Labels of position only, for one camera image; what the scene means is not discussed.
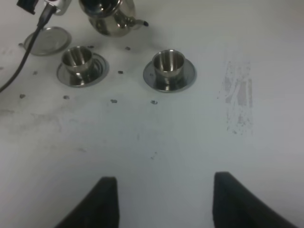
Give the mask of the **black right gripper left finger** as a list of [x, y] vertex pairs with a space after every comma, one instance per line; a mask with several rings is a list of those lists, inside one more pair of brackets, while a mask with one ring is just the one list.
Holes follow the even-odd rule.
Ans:
[[57, 228], [117, 228], [120, 222], [118, 184], [103, 177]]

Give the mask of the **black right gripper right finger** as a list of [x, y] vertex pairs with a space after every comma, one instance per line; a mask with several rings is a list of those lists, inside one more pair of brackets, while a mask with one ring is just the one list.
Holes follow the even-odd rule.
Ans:
[[229, 172], [214, 175], [212, 216], [216, 228], [294, 228]]

